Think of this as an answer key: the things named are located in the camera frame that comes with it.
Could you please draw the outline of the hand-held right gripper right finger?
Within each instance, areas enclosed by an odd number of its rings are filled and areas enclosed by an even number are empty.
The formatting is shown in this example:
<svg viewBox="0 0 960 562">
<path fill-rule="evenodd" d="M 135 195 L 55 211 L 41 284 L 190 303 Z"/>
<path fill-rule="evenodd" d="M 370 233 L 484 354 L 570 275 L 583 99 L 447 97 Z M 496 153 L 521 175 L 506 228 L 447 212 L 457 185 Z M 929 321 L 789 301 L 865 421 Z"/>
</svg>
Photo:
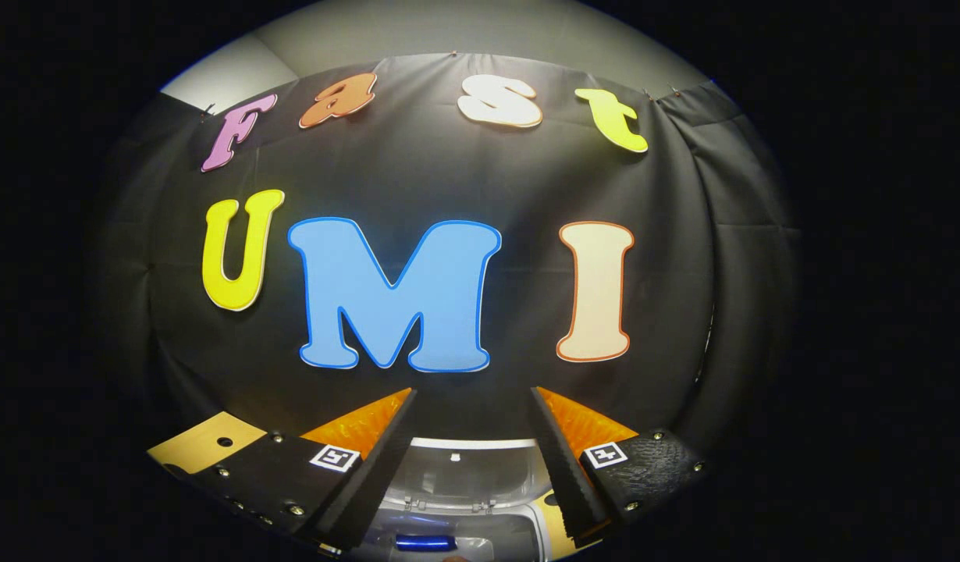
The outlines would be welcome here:
<svg viewBox="0 0 960 562">
<path fill-rule="evenodd" d="M 529 420 L 576 547 L 644 519 L 708 472 L 668 429 L 637 432 L 546 388 L 529 390 Z"/>
</svg>

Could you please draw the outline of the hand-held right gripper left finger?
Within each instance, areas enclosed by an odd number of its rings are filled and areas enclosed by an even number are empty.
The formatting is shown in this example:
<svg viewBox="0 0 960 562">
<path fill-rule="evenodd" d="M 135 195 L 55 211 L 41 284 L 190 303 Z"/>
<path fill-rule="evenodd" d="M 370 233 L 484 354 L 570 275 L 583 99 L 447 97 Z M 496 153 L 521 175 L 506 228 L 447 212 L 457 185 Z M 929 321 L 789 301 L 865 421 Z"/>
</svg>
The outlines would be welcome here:
<svg viewBox="0 0 960 562">
<path fill-rule="evenodd" d="M 324 551 L 362 542 L 412 436 L 402 389 L 303 435 L 221 412 L 183 434 L 183 479 L 255 525 Z"/>
</svg>

